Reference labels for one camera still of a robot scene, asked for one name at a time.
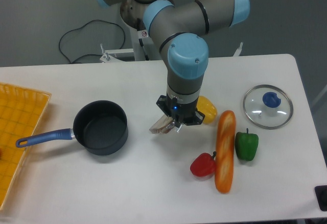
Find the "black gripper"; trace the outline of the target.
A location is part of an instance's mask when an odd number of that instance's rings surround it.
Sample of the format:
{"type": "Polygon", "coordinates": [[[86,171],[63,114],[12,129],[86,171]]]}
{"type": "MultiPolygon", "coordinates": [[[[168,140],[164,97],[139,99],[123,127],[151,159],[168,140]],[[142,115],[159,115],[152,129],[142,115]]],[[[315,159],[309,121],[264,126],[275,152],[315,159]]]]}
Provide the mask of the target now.
{"type": "Polygon", "coordinates": [[[182,104],[175,97],[171,99],[169,96],[161,95],[156,105],[166,116],[173,119],[171,130],[179,133],[182,124],[186,126],[202,124],[205,114],[197,109],[197,101],[198,99],[191,103],[182,104]]]}

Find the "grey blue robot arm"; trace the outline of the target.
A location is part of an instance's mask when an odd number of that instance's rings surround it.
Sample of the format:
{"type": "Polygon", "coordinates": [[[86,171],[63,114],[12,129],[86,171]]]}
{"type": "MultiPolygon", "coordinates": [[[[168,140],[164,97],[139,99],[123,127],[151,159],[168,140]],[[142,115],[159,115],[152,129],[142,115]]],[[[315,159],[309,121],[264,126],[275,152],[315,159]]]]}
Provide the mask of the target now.
{"type": "MultiPolygon", "coordinates": [[[[129,0],[97,0],[114,5],[129,0]]],[[[167,67],[167,92],[157,100],[163,116],[150,128],[167,133],[183,125],[199,125],[204,114],[197,109],[208,46],[203,35],[232,27],[247,19],[250,0],[194,0],[177,7],[169,0],[130,0],[145,10],[140,19],[167,67]]]]}

